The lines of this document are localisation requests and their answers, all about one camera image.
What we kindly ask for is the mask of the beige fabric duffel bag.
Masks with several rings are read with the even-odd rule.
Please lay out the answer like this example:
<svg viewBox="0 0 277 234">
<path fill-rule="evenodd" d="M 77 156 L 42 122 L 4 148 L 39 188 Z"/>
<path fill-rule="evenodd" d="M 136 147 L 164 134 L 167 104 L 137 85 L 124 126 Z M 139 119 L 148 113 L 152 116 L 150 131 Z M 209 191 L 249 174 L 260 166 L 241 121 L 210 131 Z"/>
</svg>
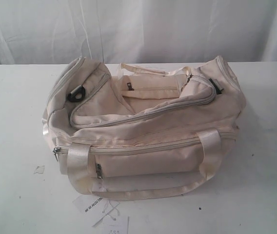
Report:
<svg viewBox="0 0 277 234">
<path fill-rule="evenodd" d="M 215 176 L 246 106 L 221 56 L 166 72 L 73 60 L 55 82 L 43 135 L 83 195 L 142 200 L 182 195 Z"/>
</svg>

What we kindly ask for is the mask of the white brand hang tag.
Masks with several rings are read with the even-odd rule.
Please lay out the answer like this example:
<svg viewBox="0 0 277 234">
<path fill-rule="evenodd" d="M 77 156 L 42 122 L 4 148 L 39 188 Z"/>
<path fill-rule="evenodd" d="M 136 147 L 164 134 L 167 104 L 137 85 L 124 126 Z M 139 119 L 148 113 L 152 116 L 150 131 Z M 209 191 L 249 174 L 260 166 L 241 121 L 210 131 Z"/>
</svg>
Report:
<svg viewBox="0 0 277 234">
<path fill-rule="evenodd" d="M 73 201 L 73 205 L 83 214 L 105 214 L 111 207 L 108 199 L 94 195 L 80 195 Z"/>
</svg>

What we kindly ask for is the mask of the white square hang tag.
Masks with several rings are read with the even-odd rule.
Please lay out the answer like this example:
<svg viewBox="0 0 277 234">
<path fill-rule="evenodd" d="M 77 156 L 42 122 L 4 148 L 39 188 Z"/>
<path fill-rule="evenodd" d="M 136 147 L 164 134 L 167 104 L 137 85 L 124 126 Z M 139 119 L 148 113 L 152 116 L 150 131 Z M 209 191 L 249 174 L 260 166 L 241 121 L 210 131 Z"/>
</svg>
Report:
<svg viewBox="0 0 277 234">
<path fill-rule="evenodd" d="M 107 214 L 100 226 L 102 234 L 128 234 L 129 216 Z"/>
</svg>

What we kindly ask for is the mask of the clear plastic scrap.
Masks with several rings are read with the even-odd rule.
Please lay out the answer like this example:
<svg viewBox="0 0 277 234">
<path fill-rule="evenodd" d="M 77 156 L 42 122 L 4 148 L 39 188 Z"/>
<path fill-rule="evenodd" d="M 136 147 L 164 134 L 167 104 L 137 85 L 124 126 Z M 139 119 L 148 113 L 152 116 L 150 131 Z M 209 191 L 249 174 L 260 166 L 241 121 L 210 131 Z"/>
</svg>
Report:
<svg viewBox="0 0 277 234">
<path fill-rule="evenodd" d="M 34 170 L 34 174 L 39 174 L 42 175 L 44 173 L 45 166 L 37 166 L 36 169 Z"/>
</svg>

